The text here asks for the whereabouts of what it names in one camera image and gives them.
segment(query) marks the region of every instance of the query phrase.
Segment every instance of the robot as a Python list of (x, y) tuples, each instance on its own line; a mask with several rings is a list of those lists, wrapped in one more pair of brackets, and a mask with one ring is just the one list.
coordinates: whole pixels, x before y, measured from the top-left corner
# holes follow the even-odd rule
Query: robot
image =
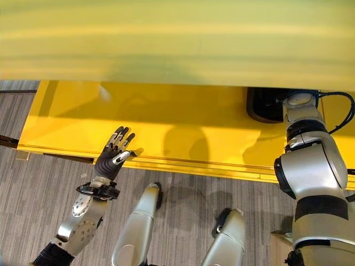
[[(79, 196), (73, 204), (72, 213), (60, 225), (57, 235), (30, 265), (68, 266), (93, 239), (103, 220), (108, 201), (118, 198), (119, 191), (115, 188), (114, 179), (125, 160), (129, 156), (135, 156), (133, 151), (126, 150), (135, 136), (130, 134), (125, 139), (128, 131), (128, 127), (121, 126), (113, 133), (96, 161), (95, 177), (91, 182), (77, 188)], [(112, 266), (148, 266), (147, 254), (154, 214), (162, 201), (161, 184), (157, 182), (148, 185), (120, 232), (111, 258)], [(213, 235), (215, 240), (202, 265), (241, 265), (245, 238), (242, 212), (225, 209), (218, 218)], [(229, 262), (235, 261), (233, 264), (217, 264), (225, 261), (226, 254), (233, 251), (234, 256), (229, 259)]]
[[(328, 132), (317, 110), (319, 97), (343, 95), (351, 109), (344, 122)], [(354, 100), (346, 93), (291, 91), (283, 101), (285, 154), (275, 160), (280, 189), (296, 200), (292, 266), (355, 265), (355, 202), (343, 189), (348, 170), (331, 133), (354, 115)]]
[[(280, 189), (296, 200), (293, 248), (285, 260), (289, 266), (355, 265), (355, 196), (345, 197), (348, 170), (331, 133), (354, 116), (354, 100), (343, 123), (328, 132), (317, 110), (319, 97), (335, 93), (291, 90), (274, 97), (281, 105), (286, 125), (285, 154), (275, 160)], [(126, 147), (131, 134), (120, 127), (106, 144), (95, 165), (96, 176), (77, 188), (80, 193), (72, 214), (58, 234), (41, 251), (33, 265), (69, 265), (90, 242), (102, 221), (107, 201), (119, 191), (113, 182), (122, 164), (134, 156)], [(159, 183), (148, 185), (128, 218), (115, 246), (112, 266), (147, 266), (154, 214), (163, 193)], [(242, 211), (225, 209), (212, 231), (212, 243), (202, 266), (239, 266), (244, 255), (245, 221)]]

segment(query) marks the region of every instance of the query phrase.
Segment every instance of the robotic hand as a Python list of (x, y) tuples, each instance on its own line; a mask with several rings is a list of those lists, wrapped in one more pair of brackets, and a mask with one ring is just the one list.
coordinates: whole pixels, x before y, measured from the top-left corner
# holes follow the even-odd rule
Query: robotic hand
[(95, 164), (95, 176), (77, 188), (80, 193), (75, 200), (72, 213), (60, 225), (57, 235), (41, 251), (32, 265), (66, 266), (93, 239), (107, 208), (107, 201), (117, 199), (116, 178), (125, 160), (135, 156), (126, 151), (135, 134), (128, 133), (128, 127), (119, 127), (105, 145)]
[[(343, 194), (348, 171), (330, 135), (337, 128), (328, 132), (317, 110), (321, 96), (299, 92), (283, 101), (287, 146), (274, 167), (280, 189), (297, 201), (290, 266), (355, 264), (355, 202)], [(352, 108), (342, 126), (353, 117), (348, 98)]]

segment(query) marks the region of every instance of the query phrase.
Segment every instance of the black bracket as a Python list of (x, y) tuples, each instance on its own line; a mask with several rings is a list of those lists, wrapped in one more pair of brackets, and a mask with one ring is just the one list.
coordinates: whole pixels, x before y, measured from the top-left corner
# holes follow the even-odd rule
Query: black bracket
[(88, 182), (77, 187), (77, 191), (87, 196), (112, 200), (117, 199), (120, 193), (120, 191), (115, 188), (116, 185), (117, 183), (111, 182), (109, 186), (102, 185), (101, 187), (93, 187), (90, 186), (90, 182)]

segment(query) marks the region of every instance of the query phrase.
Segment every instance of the yellow shelf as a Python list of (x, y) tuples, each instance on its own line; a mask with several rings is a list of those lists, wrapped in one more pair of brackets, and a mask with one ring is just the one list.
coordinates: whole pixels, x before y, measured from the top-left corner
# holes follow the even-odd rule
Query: yellow shelf
[[(125, 167), (276, 183), (285, 129), (252, 120), (245, 99), (246, 88), (231, 86), (41, 81), (18, 149), (97, 158), (124, 125), (139, 155)], [(355, 165), (350, 149), (339, 148)]]

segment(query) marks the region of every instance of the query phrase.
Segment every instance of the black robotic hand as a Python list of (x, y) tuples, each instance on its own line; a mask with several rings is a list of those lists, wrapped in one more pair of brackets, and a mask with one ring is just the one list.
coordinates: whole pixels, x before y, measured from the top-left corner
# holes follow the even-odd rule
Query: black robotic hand
[(131, 133), (125, 140), (124, 137), (128, 133), (128, 127), (120, 126), (104, 147), (101, 155), (95, 164), (95, 174), (113, 181), (120, 171), (123, 163), (129, 156), (136, 156), (134, 151), (126, 151), (128, 144), (135, 137)]

